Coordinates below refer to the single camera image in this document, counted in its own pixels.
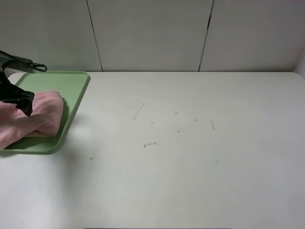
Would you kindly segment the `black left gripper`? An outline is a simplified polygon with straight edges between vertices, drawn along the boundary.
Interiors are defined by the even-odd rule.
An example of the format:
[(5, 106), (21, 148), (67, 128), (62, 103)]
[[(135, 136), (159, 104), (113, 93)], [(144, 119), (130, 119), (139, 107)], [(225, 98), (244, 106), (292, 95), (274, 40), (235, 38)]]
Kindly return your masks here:
[(19, 92), (7, 78), (5, 72), (0, 70), (0, 101), (8, 102), (16, 100), (16, 109), (21, 110), (26, 116), (32, 114), (32, 102), (35, 94), (22, 89)]

